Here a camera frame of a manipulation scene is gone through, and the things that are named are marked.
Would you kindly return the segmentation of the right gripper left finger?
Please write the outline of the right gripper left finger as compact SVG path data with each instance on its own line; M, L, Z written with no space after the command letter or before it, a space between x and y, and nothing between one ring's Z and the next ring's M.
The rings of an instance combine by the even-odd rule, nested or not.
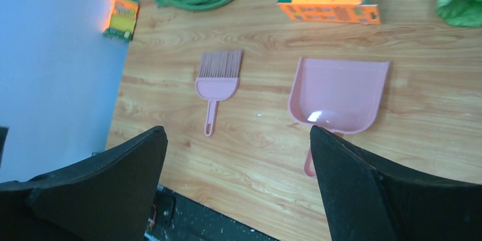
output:
M67 167L1 183L1 239L143 240L167 146L155 126Z

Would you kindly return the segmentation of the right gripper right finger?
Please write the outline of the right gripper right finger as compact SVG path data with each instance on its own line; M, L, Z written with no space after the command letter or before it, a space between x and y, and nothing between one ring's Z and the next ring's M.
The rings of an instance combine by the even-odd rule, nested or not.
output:
M403 166L317 126L310 150L332 240L481 239L481 185Z

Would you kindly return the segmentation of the pink dustpan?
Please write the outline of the pink dustpan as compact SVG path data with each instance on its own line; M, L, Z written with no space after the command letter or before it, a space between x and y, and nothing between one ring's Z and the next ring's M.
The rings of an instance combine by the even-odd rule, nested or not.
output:
M288 101L299 124L358 134L375 122L390 63L300 58Z

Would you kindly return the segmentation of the pink hand brush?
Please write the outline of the pink hand brush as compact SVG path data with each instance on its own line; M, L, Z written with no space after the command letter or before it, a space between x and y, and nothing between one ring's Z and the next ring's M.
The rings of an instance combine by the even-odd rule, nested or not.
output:
M242 50L206 52L201 56L195 89L207 101L205 136L214 133L218 103L230 99L238 89L242 57Z

